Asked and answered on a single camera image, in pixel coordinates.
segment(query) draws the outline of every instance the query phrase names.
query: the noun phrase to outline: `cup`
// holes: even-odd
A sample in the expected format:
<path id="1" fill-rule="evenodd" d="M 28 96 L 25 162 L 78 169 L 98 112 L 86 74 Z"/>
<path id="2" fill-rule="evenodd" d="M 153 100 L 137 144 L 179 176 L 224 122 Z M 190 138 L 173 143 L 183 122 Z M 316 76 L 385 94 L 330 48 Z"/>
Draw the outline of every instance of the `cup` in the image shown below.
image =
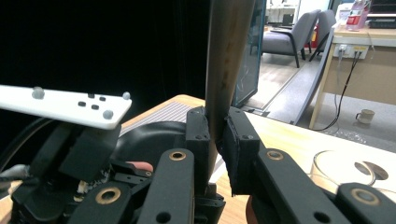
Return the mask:
<path id="1" fill-rule="evenodd" d="M 334 181 L 330 180 L 324 175 L 318 174 L 307 174 L 308 177 L 319 187 L 326 189 L 327 191 L 336 194 L 338 185 Z"/>
<path id="2" fill-rule="evenodd" d="M 344 151 L 329 150 L 317 153 L 310 174 L 315 183 L 321 180 L 319 185 L 333 193 L 336 191 L 334 186 L 341 184 L 356 182 L 372 186 L 375 182 L 372 169 L 356 155 Z"/>
<path id="3" fill-rule="evenodd" d="M 360 123 L 369 124 L 372 121 L 374 114 L 375 112 L 373 110 L 363 109 L 360 113 L 356 115 L 356 119 Z"/>

